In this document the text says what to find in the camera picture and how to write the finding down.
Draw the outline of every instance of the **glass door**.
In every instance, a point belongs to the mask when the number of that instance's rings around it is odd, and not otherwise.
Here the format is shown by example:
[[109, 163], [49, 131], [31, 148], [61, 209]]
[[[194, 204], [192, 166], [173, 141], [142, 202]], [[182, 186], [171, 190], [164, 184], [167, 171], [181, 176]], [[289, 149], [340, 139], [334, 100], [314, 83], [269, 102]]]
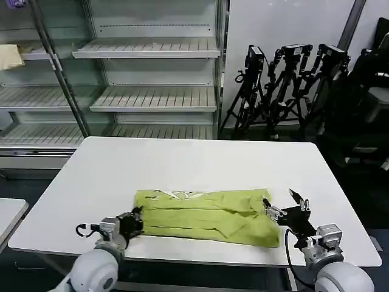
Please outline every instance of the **glass door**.
[[[65, 24], [50, 26], [62, 36], [70, 29]], [[85, 134], [55, 75], [29, 5], [10, 9], [0, 1], [0, 50], [0, 115], [11, 117], [0, 132], [0, 156], [72, 153]], [[61, 50], [58, 58], [66, 59], [68, 53], [71, 49]]]

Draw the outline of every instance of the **white table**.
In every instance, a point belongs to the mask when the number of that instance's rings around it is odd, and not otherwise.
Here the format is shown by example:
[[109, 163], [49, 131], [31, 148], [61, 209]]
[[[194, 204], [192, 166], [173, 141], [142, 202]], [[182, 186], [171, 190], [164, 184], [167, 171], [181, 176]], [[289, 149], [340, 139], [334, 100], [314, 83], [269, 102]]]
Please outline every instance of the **white table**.
[[[74, 229], [129, 211], [136, 190], [239, 190], [269, 188], [273, 204], [294, 206], [288, 188], [309, 198], [314, 226], [335, 223], [345, 260], [380, 266], [381, 259], [317, 147], [310, 143], [196, 141], [89, 137], [70, 158], [15, 232], [9, 246], [43, 254], [79, 255], [98, 235]], [[284, 229], [279, 248], [141, 236], [130, 241], [127, 259], [286, 266]], [[289, 240], [294, 265], [303, 254]]]
[[29, 205], [24, 200], [0, 198], [0, 253]]

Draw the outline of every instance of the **green cloth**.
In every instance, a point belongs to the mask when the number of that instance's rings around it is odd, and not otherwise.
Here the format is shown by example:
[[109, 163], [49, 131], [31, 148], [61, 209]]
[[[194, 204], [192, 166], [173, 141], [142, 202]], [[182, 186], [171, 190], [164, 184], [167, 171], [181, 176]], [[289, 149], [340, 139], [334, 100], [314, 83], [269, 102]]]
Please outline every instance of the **green cloth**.
[[188, 237], [276, 248], [279, 229], [263, 207], [266, 189], [226, 192], [139, 190], [146, 235]]

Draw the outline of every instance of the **cloth on shelf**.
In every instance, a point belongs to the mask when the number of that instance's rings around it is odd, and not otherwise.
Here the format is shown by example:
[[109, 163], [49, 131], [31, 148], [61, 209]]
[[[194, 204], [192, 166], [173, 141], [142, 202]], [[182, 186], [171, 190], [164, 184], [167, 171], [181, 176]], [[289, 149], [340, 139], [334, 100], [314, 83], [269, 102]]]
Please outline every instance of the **cloth on shelf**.
[[265, 214], [266, 189], [222, 192], [139, 190], [146, 235], [188, 237], [276, 248], [279, 227]]
[[18, 45], [0, 44], [0, 71], [24, 66]]

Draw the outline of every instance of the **black tripod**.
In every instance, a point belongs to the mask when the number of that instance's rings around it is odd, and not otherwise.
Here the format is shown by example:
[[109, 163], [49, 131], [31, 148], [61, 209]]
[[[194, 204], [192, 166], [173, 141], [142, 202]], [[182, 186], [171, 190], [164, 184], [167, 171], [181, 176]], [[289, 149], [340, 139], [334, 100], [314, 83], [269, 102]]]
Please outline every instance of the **black tripod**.
[[[300, 123], [303, 120], [298, 90], [300, 89], [301, 82], [303, 80], [303, 74], [305, 73], [305, 67], [311, 54], [311, 50], [312, 45], [310, 44], [294, 44], [290, 46], [283, 46], [280, 50], [276, 51], [274, 61], [271, 62], [269, 66], [268, 76], [270, 78], [270, 82], [265, 86], [265, 89], [267, 89], [265, 102], [270, 104], [269, 117], [267, 119], [266, 125], [266, 134], [271, 139], [278, 139], [278, 135], [275, 132], [275, 127], [280, 121], [285, 120], [290, 112], [297, 116], [297, 119]], [[295, 71], [297, 70], [297, 65], [301, 61], [301, 56], [303, 59], [297, 77]], [[285, 70], [282, 71], [277, 80], [275, 80], [275, 69], [277, 68], [277, 65], [279, 64], [282, 57], [284, 57], [285, 60]], [[293, 82], [294, 85], [294, 91], [292, 95], [294, 99], [289, 99], [284, 102], [287, 88], [291, 82]], [[277, 97], [271, 101], [275, 89], [280, 84], [281, 86]]]
[[[322, 66], [320, 72], [314, 75], [320, 62]], [[299, 133], [304, 134], [307, 125], [319, 118], [319, 123], [323, 122], [323, 114], [328, 106], [328, 93], [334, 80], [343, 79], [348, 75], [348, 65], [350, 57], [347, 52], [334, 46], [325, 44], [319, 45], [314, 67], [309, 75], [306, 76], [306, 86], [300, 90], [299, 94], [304, 97], [308, 95], [310, 89], [319, 80], [319, 84], [312, 102], [307, 103], [308, 113], [300, 123]]]
[[[244, 135], [250, 124], [257, 118], [256, 99], [258, 92], [263, 97], [262, 87], [259, 84], [263, 71], [264, 54], [259, 47], [249, 46], [249, 51], [245, 60], [245, 71], [239, 71], [240, 75], [235, 78], [235, 82], [242, 83], [231, 107], [227, 111], [219, 133], [221, 134], [229, 117], [236, 119], [232, 139], [237, 139]], [[238, 100], [242, 99], [238, 114], [233, 112]]]

